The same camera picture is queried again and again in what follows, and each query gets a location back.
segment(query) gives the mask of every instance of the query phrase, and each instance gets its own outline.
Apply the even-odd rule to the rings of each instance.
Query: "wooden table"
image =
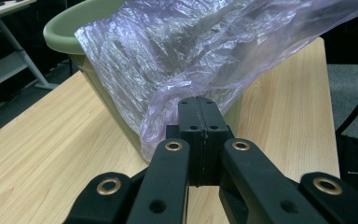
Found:
[[[242,106],[239,137],[258,144],[286,176],[338,176],[322,39],[259,77]],[[0,223],[61,223],[93,177],[145,167],[75,74],[0,130]],[[227,223],[217,191],[191,188],[188,223]]]

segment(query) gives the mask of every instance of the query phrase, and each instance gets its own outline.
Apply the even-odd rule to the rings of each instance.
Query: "clear plastic bag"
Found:
[[[150,161],[177,103],[214,100],[224,114],[258,75],[358,16],[358,0],[129,0],[76,31]]]

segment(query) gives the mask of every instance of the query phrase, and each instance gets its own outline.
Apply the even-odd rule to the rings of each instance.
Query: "gray carpet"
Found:
[[[69,67],[59,66],[47,77],[52,83],[62,83],[69,77]],[[358,103],[358,65],[328,65],[333,115],[336,128],[351,113]],[[21,94],[12,102],[0,107],[0,128],[22,111],[37,102],[48,93],[31,85],[21,91]],[[358,118],[344,132],[344,134],[358,137]]]
[[[327,71],[337,129],[358,103],[358,65],[329,64]],[[343,134],[358,137],[358,117]]]

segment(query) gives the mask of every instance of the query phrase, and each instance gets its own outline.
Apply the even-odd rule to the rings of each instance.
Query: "green plastic bin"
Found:
[[[115,103],[104,89],[89,59],[80,47],[80,43],[75,38],[75,31],[78,28],[89,22],[110,17],[124,2],[125,0],[88,0],[79,3],[49,21],[43,31],[43,35],[51,49],[68,54],[69,58],[79,67],[83,76],[102,100],[113,119],[132,145],[139,151],[141,148],[139,135],[130,128],[118,113]],[[234,134],[238,129],[240,113],[241,97],[225,114],[225,121],[230,125]]]

